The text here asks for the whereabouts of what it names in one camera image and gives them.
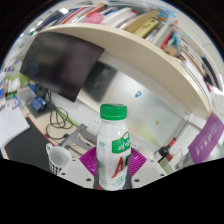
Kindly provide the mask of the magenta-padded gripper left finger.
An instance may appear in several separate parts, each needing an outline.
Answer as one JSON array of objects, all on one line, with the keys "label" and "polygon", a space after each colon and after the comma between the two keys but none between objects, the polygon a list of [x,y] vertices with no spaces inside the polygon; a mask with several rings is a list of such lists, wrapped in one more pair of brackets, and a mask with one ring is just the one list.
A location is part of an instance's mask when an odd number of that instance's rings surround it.
[{"label": "magenta-padded gripper left finger", "polygon": [[99,176],[96,149],[90,149],[79,159],[73,158],[59,172],[58,176],[78,186],[97,189]]}]

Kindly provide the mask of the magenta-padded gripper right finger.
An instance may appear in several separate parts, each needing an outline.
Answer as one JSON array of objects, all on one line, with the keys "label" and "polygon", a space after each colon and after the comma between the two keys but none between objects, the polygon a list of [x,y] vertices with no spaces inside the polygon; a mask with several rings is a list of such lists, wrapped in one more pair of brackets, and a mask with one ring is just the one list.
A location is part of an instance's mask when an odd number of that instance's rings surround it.
[{"label": "magenta-padded gripper right finger", "polygon": [[147,159],[136,149],[131,149],[128,161],[127,188],[144,187],[166,176],[164,169],[154,159]]}]

